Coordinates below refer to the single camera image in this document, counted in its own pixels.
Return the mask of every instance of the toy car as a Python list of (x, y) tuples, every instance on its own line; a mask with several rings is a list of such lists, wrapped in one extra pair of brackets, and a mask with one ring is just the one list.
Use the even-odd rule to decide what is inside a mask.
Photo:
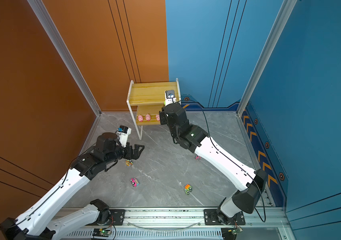
[(192, 191), (192, 186), (189, 185), (189, 184), (187, 184), (187, 185), (185, 186), (185, 193), (186, 193), (187, 195), (189, 195), (189, 192), (191, 192), (191, 191)]
[(130, 183), (132, 184), (133, 187), (137, 187), (139, 185), (139, 181), (135, 178), (130, 179)]
[(126, 166), (130, 167), (133, 165), (133, 162), (131, 160), (125, 160)]

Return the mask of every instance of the wire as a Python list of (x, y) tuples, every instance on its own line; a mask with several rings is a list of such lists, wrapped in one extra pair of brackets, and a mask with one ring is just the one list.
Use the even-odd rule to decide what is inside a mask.
[[(128, 222), (128, 223), (129, 223), (130, 225), (136, 227), (136, 228), (144, 229), (144, 230), (146, 230), (147, 232), (161, 233), (161, 232), (164, 232), (164, 231), (165, 231), (163, 228), (147, 228), (147, 227), (140, 227), (140, 226), (135, 225), (134, 223), (131, 223), (131, 222)], [(182, 232), (182, 231), (185, 231), (185, 230), (187, 230), (187, 229), (189, 229), (189, 228), (191, 228), (191, 227), (193, 227), (194, 225), (197, 225), (197, 224), (199, 224), (199, 223), (201, 223), (201, 221), (200, 221), (200, 222), (196, 222), (196, 223), (194, 223), (194, 224), (191, 224), (191, 225), (189, 225), (189, 226), (187, 226), (187, 227), (180, 227), (180, 228), (173, 228), (173, 229), (167, 228), (166, 231), (168, 231), (168, 232)]]
[(111, 223), (110, 226), (108, 227), (108, 228), (110, 228), (110, 230), (112, 230), (113, 221), (114, 221), (114, 219), (113, 219), (113, 215), (112, 215), (112, 223)]
[(6, 161), (6, 162), (9, 162), (9, 163), (12, 164), (12, 165), (14, 165), (14, 166), (16, 166), (16, 167), (18, 167), (18, 168), (24, 170), (25, 172), (28, 172), (28, 173), (32, 174), (33, 176), (38, 177), (39, 179), (41, 179), (41, 180), (43, 180), (43, 181), (45, 181), (45, 182), (47, 182), (47, 183), (49, 183), (49, 184), (54, 185), (53, 183), (48, 182), (47, 180), (45, 180), (45, 179), (43, 179), (43, 178), (41, 178), (41, 177), (39, 177), (39, 176), (37, 176), (37, 175), (35, 175), (35, 174), (33, 174), (33, 173), (27, 171), (27, 170), (25, 170), (25, 169), (23, 169), (22, 167), (17, 166), (16, 164), (12, 163), (11, 161), (8, 161), (8, 160), (6, 160), (5, 158), (3, 158), (3, 157), (1, 157), (1, 156), (0, 156), (0, 158), (1, 158), (2, 160)]
[[(65, 180), (66, 180), (66, 178), (67, 178), (67, 176), (68, 176), (69, 168), (70, 168), (72, 162), (73, 162), (74, 160), (76, 160), (77, 158), (79, 158), (79, 157), (80, 157), (81, 155), (83, 155), (84, 153), (86, 153), (86, 152), (87, 152), (91, 147), (93, 147), (95, 144), (96, 144), (96, 143), (94, 143), (94, 144), (93, 144), (92, 146), (90, 146), (87, 150), (85, 150), (83, 153), (81, 153), (79, 156), (75, 157), (75, 158), (71, 161), (71, 163), (69, 164), (68, 170), (66, 171), (66, 175), (65, 175), (65, 177), (64, 177), (64, 180), (62, 181), (62, 184), (64, 184), (64, 182), (65, 182)], [(44, 203), (46, 203), (46, 201), (47, 201), (53, 194), (55, 194), (60, 188), (61, 188), (61, 187), (59, 186), (56, 190), (54, 190), (54, 192), (53, 192), (51, 195), (49, 195), (49, 196), (43, 201), (43, 203), (40, 204), (36, 209), (34, 209), (33, 212), (32, 212), (31, 214), (29, 214), (28, 216), (30, 217), (32, 214), (34, 214), (34, 213), (35, 213), (35, 212), (36, 212)], [(12, 226), (10, 226), (10, 227), (8, 227), (8, 228), (6, 228), (6, 229), (9, 229), (9, 228), (11, 228), (11, 227), (15, 227), (15, 226), (21, 224), (22, 222), (24, 222), (26, 219), (27, 219), (27, 218), (24, 218), (21, 222), (15, 224), (15, 225), (12, 225)]]
[[(3, 172), (6, 172), (7, 174), (10, 174), (10, 175), (12, 175), (12, 176), (14, 176), (14, 177), (17, 177), (18, 179), (24, 180), (25, 182), (29, 182), (28, 180), (25, 180), (25, 179), (23, 179), (23, 178), (21, 178), (21, 177), (19, 177), (19, 176), (17, 176), (17, 175), (14, 175), (14, 174), (12, 174), (12, 173), (10, 173), (10, 172), (7, 172), (7, 171), (5, 171), (4, 169), (1, 169), (1, 168), (0, 168), (0, 170), (3, 171)], [(45, 191), (48, 191), (48, 189), (45, 189), (45, 188), (43, 188), (43, 187), (40, 187), (40, 186), (37, 185), (37, 184), (34, 184), (34, 183), (32, 183), (32, 182), (29, 182), (29, 183), (32, 184), (32, 185), (35, 185), (35, 186), (37, 186), (37, 187), (39, 187), (39, 188), (41, 188), (41, 189), (44, 189)]]
[[(224, 155), (227, 159), (229, 159), (232, 163), (234, 163), (237, 167), (239, 167), (242, 171), (244, 171), (244, 172), (245, 172), (245, 173), (254, 181), (254, 179), (249, 175), (249, 173), (248, 173), (247, 171), (245, 171), (245, 170), (244, 170), (242, 167), (240, 167), (237, 163), (235, 163), (234, 161), (232, 161), (228, 156), (226, 156), (225, 154), (223, 154), (223, 153), (214, 145), (214, 143), (213, 143), (213, 141), (212, 141), (212, 138), (211, 138), (211, 136), (210, 136), (208, 121), (206, 120), (205, 112), (204, 112), (204, 110), (202, 109), (201, 106), (200, 106), (200, 108), (201, 108), (202, 113), (204, 114), (204, 118), (205, 118), (205, 122), (206, 122), (206, 128), (208, 129), (209, 139), (210, 139), (210, 141), (211, 141), (213, 147), (215, 147), (215, 149), (216, 149), (217, 151), (219, 151), (222, 155)], [(261, 189), (259, 188), (258, 184), (257, 184), (256, 182), (254, 182), (254, 183), (255, 183), (256, 187), (258, 188), (258, 191), (260, 192), (260, 198), (261, 198), (261, 200), (263, 201), (264, 220), (261, 218), (261, 215), (258, 213), (257, 209), (256, 209), (256, 208), (254, 208), (254, 209), (255, 209), (256, 212), (258, 213), (258, 216), (260, 217), (261, 221), (262, 221), (262, 222), (265, 222), (265, 221), (266, 221), (266, 214), (265, 214), (265, 203), (264, 203), (264, 199), (263, 199), (263, 193), (261, 192)]]
[(118, 163), (118, 160), (117, 161), (115, 161), (115, 163), (114, 164), (112, 164), (110, 167), (108, 167), (105, 171), (107, 172), (109, 169), (111, 169), (114, 165), (116, 165)]
[(116, 230), (116, 227), (114, 225), (112, 225), (112, 226), (114, 227), (114, 237), (113, 237), (112, 240), (114, 240), (116, 238), (116, 236), (117, 236), (117, 230)]

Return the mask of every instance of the black cable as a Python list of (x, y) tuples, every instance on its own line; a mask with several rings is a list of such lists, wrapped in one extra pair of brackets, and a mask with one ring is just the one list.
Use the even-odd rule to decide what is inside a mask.
[(216, 73), (217, 73), (217, 67), (218, 67), (218, 62), (219, 62), (219, 60), (220, 60), (221, 49), (222, 49), (222, 44), (223, 44), (223, 42), (224, 42), (225, 30), (226, 30), (226, 25), (228, 24), (228, 18), (229, 18), (229, 12), (230, 12), (230, 6), (231, 6), (231, 5), (232, 5), (232, 0), (230, 0), (229, 10), (228, 10), (228, 16), (226, 17), (226, 23), (225, 23), (225, 28), (224, 28), (224, 34), (222, 35), (220, 52), (218, 53), (216, 71), (215, 71), (215, 76), (213, 77), (212, 89), (210, 90), (210, 96), (209, 96), (208, 107), (209, 107), (209, 104), (210, 104), (210, 99), (211, 99), (211, 97), (212, 97), (213, 86), (215, 85), (215, 78), (216, 78)]
[[(254, 181), (254, 179), (249, 175), (248, 172), (246, 172), (246, 171), (245, 171), (242, 167), (240, 167), (237, 163), (235, 163), (234, 161), (232, 161), (228, 156), (226, 156), (225, 154), (223, 154), (223, 153), (215, 146), (215, 144), (213, 143), (212, 138), (211, 138), (211, 136), (210, 136), (208, 121), (206, 120), (205, 112), (204, 112), (204, 110), (203, 110), (202, 108), (201, 108), (201, 111), (202, 111), (202, 113), (204, 114), (204, 118), (205, 118), (205, 122), (206, 122), (206, 128), (208, 129), (209, 139), (210, 139), (210, 141), (211, 141), (213, 147), (215, 147), (215, 149), (216, 149), (218, 152), (220, 152), (220, 153), (221, 153), (222, 155), (224, 155), (227, 159), (229, 159), (229, 161), (231, 161), (231, 162), (234, 163), (237, 167), (239, 167), (242, 171), (244, 171), (244, 172), (245, 172), (245, 173)], [(264, 199), (263, 199), (263, 193), (261, 192), (261, 189), (259, 188), (258, 184), (257, 184), (256, 182), (254, 182), (254, 183), (256, 184), (256, 187), (258, 188), (258, 191), (260, 192), (260, 198), (261, 198), (261, 200), (263, 201), (264, 220), (261, 218), (260, 214), (258, 214), (258, 215), (259, 215), (261, 221), (265, 222), (265, 221), (266, 221), (266, 214), (265, 214), (265, 203), (264, 203)]]
[(126, 65), (125, 56), (124, 56), (124, 51), (122, 50), (122, 45), (121, 45), (121, 42), (120, 42), (119, 32), (117, 31), (116, 22), (114, 21), (114, 17), (113, 17), (113, 13), (112, 13), (112, 7), (110, 7), (109, 0), (108, 0), (108, 4), (109, 4), (109, 8), (110, 8), (110, 14), (112, 15), (114, 27), (115, 27), (115, 29), (116, 29), (117, 38), (119, 39), (120, 48), (121, 48), (121, 52), (122, 52), (122, 57), (124, 58), (125, 67), (126, 67), (126, 71), (128, 72), (128, 77), (129, 77), (129, 82), (130, 82), (130, 75), (129, 75), (129, 71), (128, 71), (128, 66)]
[(230, 59), (232, 58), (233, 49), (235, 48), (236, 39), (237, 39), (237, 35), (238, 35), (238, 30), (240, 29), (241, 20), (242, 20), (242, 16), (244, 15), (244, 10), (245, 10), (245, 6), (246, 6), (246, 2), (247, 2), (247, 0), (245, 0), (243, 13), (241, 14), (240, 23), (238, 24), (237, 33), (236, 33), (236, 37), (235, 37), (235, 42), (233, 43), (232, 52), (230, 53), (230, 57), (229, 57), (229, 62), (228, 62), (228, 65), (226, 66), (226, 72), (225, 72), (224, 80), (222, 81), (221, 90), (220, 90), (220, 95), (218, 96), (218, 100), (217, 100), (217, 105), (216, 105), (216, 107), (218, 106), (218, 102), (220, 101), (221, 92), (222, 92), (222, 87), (224, 86), (225, 78), (226, 78), (226, 73), (228, 72), (228, 68), (229, 68), (229, 64), (230, 64)]
[(113, 237), (112, 240), (114, 240), (116, 238), (116, 236), (117, 236), (117, 230), (116, 230), (116, 227), (114, 225), (112, 225), (112, 226), (114, 227), (114, 237)]
[(134, 81), (137, 83), (137, 80), (136, 80), (136, 75), (134, 74), (134, 69), (133, 69), (132, 58), (130, 57), (130, 53), (129, 53), (128, 42), (126, 41), (126, 36), (125, 36), (124, 26), (122, 25), (122, 19), (121, 19), (121, 15), (120, 15), (120, 9), (119, 9), (119, 5), (117, 4), (117, 0), (115, 0), (115, 1), (116, 1), (116, 5), (117, 5), (117, 11), (119, 12), (119, 16), (120, 16), (120, 22), (121, 22), (122, 32), (124, 33), (124, 38), (125, 38), (126, 49), (128, 50), (128, 55), (129, 55), (130, 65), (132, 66), (132, 71), (133, 71)]
[[(81, 155), (83, 155), (84, 153), (86, 153), (91, 147), (93, 147), (94, 145), (95, 145), (96, 143), (94, 143), (92, 146), (90, 146), (87, 150), (85, 150), (83, 153), (81, 153), (79, 156), (77, 156), (77, 157), (75, 157), (72, 161), (71, 161), (71, 163), (69, 164), (69, 167), (68, 167), (68, 170), (66, 171), (66, 175), (65, 175), (65, 177), (64, 177), (64, 180), (62, 181), (62, 184), (61, 185), (63, 185), (64, 184), (64, 182), (65, 182), (65, 180), (66, 180), (66, 178), (67, 178), (67, 176), (68, 176), (68, 172), (69, 172), (69, 169), (70, 169), (70, 166), (71, 166), (71, 164), (72, 164), (72, 162), (74, 161), (74, 160), (76, 160), (77, 158), (79, 158)], [(52, 194), (51, 195), (49, 195), (44, 201), (43, 201), (43, 203), (42, 204), (40, 204), (36, 209), (34, 209), (33, 210), (33, 212), (31, 213), (31, 214), (29, 214), (28, 216), (29, 216), (29, 218), (30, 218), (30, 216), (31, 215), (33, 215), (53, 194), (55, 194), (59, 189), (60, 189), (61, 187), (60, 186), (58, 186), (58, 188), (56, 189), (56, 190), (54, 190), (54, 192), (52, 192)], [(17, 226), (17, 225), (19, 225), (20, 223), (22, 223), (22, 222), (24, 222), (26, 220), (26, 218), (24, 218), (24, 220), (22, 220), (21, 222), (19, 222), (19, 223), (17, 223), (17, 224), (15, 224), (15, 225), (12, 225), (12, 226), (10, 226), (9, 228), (11, 228), (11, 227), (15, 227), (15, 226)]]
[(139, 72), (139, 79), (140, 79), (140, 83), (141, 83), (140, 70), (139, 70), (139, 65), (138, 65), (138, 63), (137, 63), (136, 52), (135, 52), (135, 50), (134, 50), (134, 44), (133, 44), (132, 33), (130, 32), (130, 26), (129, 26), (128, 15), (127, 15), (127, 13), (126, 13), (126, 8), (125, 8), (125, 1), (124, 1), (124, 0), (122, 0), (122, 2), (124, 3), (125, 16), (126, 16), (126, 21), (128, 22), (128, 28), (129, 28), (129, 34), (130, 34), (130, 40), (132, 41), (132, 47), (133, 47), (134, 58), (135, 58), (135, 60), (136, 60), (137, 71)]
[(10, 162), (10, 161), (6, 160), (5, 158), (3, 158), (3, 157), (0, 157), (0, 158), (1, 158), (2, 160), (6, 161), (6, 162), (9, 162), (9, 163), (10, 163), (10, 164), (12, 164), (12, 165), (14, 165), (14, 166), (16, 166), (16, 167), (18, 167), (18, 168), (20, 168), (20, 169), (24, 170), (25, 172), (28, 172), (28, 173), (32, 174), (33, 176), (35, 176), (35, 177), (38, 177), (39, 179), (41, 179), (41, 180), (44, 180), (45, 182), (47, 182), (47, 183), (49, 183), (49, 184), (52, 184), (52, 185), (54, 185), (53, 183), (50, 183), (50, 182), (48, 182), (47, 180), (45, 180), (45, 179), (43, 179), (43, 178), (41, 178), (41, 177), (39, 177), (39, 176), (37, 176), (37, 175), (35, 175), (35, 174), (33, 174), (33, 173), (31, 173), (31, 172), (27, 171), (27, 170), (25, 170), (25, 169), (23, 169), (22, 167), (20, 167), (20, 166), (17, 166), (16, 164), (14, 164), (14, 163), (12, 163), (12, 162)]
[(235, 17), (233, 18), (232, 28), (231, 28), (231, 30), (230, 30), (229, 40), (228, 40), (228, 44), (227, 44), (226, 50), (225, 50), (224, 61), (222, 62), (222, 66), (221, 66), (220, 76), (218, 77), (218, 83), (217, 83), (215, 98), (213, 99), (212, 107), (214, 107), (214, 105), (215, 105), (216, 95), (217, 95), (217, 89), (218, 89), (218, 86), (220, 85), (220, 78), (221, 78), (221, 74), (222, 74), (222, 69), (224, 68), (226, 53), (228, 52), (230, 37), (232, 36), (233, 26), (235, 25), (235, 20), (236, 20), (236, 15), (237, 15), (237, 10), (238, 10), (238, 5), (239, 5), (239, 4), (240, 4), (240, 0), (239, 0), (238, 3), (237, 3), (237, 8), (236, 8)]
[(21, 191), (23, 191), (23, 192), (30, 193), (30, 194), (32, 194), (32, 195), (34, 195), (34, 196), (36, 196), (36, 197), (40, 197), (39, 195), (36, 195), (36, 194), (33, 194), (33, 193), (31, 193), (31, 192), (25, 191), (25, 190), (23, 190), (23, 189), (21, 189), (21, 188), (18, 188), (18, 187), (12, 186), (12, 185), (10, 185), (10, 184), (7, 184), (7, 183), (5, 183), (5, 182), (2, 182), (2, 181), (0, 181), (0, 183), (3, 183), (3, 184), (5, 184), (5, 185), (8, 185), (8, 186), (10, 186), (10, 187), (14, 187), (15, 189), (21, 190)]
[[(29, 182), (28, 180), (25, 180), (25, 179), (23, 179), (23, 178), (21, 178), (21, 177), (19, 177), (19, 176), (16, 176), (16, 175), (14, 175), (14, 174), (12, 174), (12, 173), (10, 173), (10, 172), (7, 172), (7, 171), (5, 171), (5, 170), (3, 170), (3, 169), (1, 169), (1, 168), (0, 168), (0, 170), (3, 171), (3, 172), (8, 173), (8, 174), (10, 174), (10, 175), (12, 175), (12, 176), (14, 176), (14, 177), (17, 177), (17, 178), (19, 178), (19, 179), (21, 179), (21, 180), (24, 180), (25, 182)], [(33, 184), (33, 185), (35, 185), (35, 186), (37, 186), (37, 187), (39, 187), (39, 188), (41, 188), (41, 189), (44, 189), (44, 190), (48, 191), (48, 189), (45, 189), (45, 188), (43, 188), (43, 187), (40, 187), (40, 186), (37, 185), (37, 184), (34, 184), (34, 183), (32, 183), (32, 182), (29, 182), (29, 183), (30, 183), (30, 184)]]
[(111, 169), (114, 165), (116, 165), (117, 162), (118, 162), (118, 160), (117, 160), (113, 165), (111, 165), (110, 167), (108, 167), (108, 168), (105, 170), (105, 172), (107, 172), (107, 171), (108, 171), (109, 169)]

